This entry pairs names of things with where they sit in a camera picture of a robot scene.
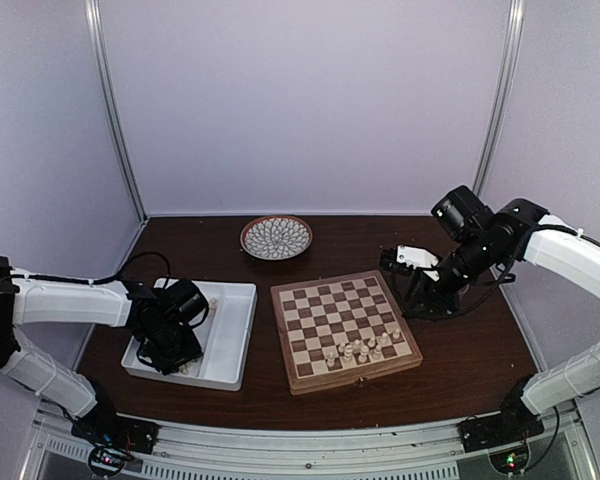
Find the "white chess king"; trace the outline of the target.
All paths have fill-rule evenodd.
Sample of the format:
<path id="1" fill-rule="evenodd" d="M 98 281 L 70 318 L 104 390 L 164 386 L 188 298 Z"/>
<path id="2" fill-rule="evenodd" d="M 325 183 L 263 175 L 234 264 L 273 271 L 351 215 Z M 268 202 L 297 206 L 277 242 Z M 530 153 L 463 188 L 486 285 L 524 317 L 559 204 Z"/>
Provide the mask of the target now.
<path id="1" fill-rule="evenodd" d="M 341 363 L 343 366 L 349 365 L 353 361 L 353 346 L 348 344 L 345 346 Z"/>

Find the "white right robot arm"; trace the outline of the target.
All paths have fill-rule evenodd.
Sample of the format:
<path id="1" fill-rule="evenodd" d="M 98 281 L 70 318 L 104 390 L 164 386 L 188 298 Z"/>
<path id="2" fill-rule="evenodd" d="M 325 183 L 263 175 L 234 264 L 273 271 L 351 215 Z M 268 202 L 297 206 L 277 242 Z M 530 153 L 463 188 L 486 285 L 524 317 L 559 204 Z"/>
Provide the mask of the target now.
<path id="1" fill-rule="evenodd" d="M 460 290 L 500 266 L 498 278 L 488 286 L 494 291 L 511 280 L 517 262 L 553 272 L 600 300 L 600 243 L 544 207 L 518 198 L 494 212 L 461 185 L 431 214 L 457 247 L 444 258 L 424 248 L 398 247 L 390 270 L 413 278 L 403 300 L 407 316 L 439 321 L 466 315 L 472 309 L 460 305 Z M 493 433 L 499 440 L 513 441 L 530 426 L 531 415 L 598 389 L 600 341 L 523 381 L 494 417 Z"/>

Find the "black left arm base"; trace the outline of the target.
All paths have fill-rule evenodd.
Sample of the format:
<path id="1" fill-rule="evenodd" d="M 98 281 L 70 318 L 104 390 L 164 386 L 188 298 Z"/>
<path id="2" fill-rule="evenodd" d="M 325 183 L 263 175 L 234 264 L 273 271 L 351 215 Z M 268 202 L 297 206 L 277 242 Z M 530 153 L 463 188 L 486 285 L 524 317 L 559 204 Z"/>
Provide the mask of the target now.
<path id="1" fill-rule="evenodd" d="M 91 472 L 111 478 L 135 460 L 133 453 L 151 454 L 159 426 L 155 422 L 120 416 L 106 393 L 96 391 L 96 405 L 84 416 L 62 408 L 72 425 L 71 434 L 86 440 L 92 449 L 87 457 Z"/>

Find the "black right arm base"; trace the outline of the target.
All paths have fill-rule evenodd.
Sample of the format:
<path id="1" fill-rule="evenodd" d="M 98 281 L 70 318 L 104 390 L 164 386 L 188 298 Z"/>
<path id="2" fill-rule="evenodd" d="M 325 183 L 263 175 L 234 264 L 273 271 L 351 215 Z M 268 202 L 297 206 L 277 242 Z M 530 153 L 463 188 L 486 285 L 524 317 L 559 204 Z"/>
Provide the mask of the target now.
<path id="1" fill-rule="evenodd" d="M 505 399 L 498 413 L 468 417 L 458 430 L 466 453 L 486 450 L 494 470 L 507 476 L 521 474 L 530 465 L 528 441 L 545 431 L 541 418 L 520 398 Z"/>

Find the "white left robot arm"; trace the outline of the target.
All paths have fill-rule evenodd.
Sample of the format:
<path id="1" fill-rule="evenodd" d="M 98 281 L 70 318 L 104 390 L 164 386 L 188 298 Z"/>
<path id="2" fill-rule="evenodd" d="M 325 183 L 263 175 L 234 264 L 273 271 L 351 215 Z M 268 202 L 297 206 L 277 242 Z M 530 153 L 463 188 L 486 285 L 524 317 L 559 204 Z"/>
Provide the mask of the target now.
<path id="1" fill-rule="evenodd" d="M 150 287 L 119 274 L 75 279 L 16 269 L 0 256 L 0 374 L 84 418 L 103 444 L 117 442 L 124 424 L 100 387 L 59 364 L 21 331 L 33 323 L 124 328 L 141 345 L 142 362 L 163 375 L 202 355 L 194 330 L 210 310 L 190 280 Z"/>

